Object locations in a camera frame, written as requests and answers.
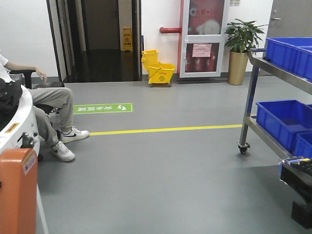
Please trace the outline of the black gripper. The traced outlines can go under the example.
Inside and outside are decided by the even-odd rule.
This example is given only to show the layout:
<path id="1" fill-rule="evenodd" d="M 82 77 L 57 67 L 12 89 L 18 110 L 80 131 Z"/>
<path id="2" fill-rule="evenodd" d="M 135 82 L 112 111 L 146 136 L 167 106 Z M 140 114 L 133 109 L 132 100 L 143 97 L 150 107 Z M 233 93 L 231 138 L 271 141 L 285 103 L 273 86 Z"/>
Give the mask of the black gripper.
<path id="1" fill-rule="evenodd" d="M 292 203 L 291 217 L 302 227 L 312 227 L 312 160 L 291 157 L 279 162 L 280 180 L 292 187 L 305 201 Z"/>

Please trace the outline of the orange white robot base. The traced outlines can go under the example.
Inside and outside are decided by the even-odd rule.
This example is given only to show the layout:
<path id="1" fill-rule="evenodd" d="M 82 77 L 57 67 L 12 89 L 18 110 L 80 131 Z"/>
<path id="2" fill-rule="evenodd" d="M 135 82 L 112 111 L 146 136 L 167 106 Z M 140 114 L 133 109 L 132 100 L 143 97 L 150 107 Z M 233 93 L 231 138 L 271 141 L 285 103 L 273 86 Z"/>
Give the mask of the orange white robot base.
<path id="1" fill-rule="evenodd" d="M 0 123 L 0 232 L 34 234 L 40 143 L 27 88 L 16 111 Z"/>

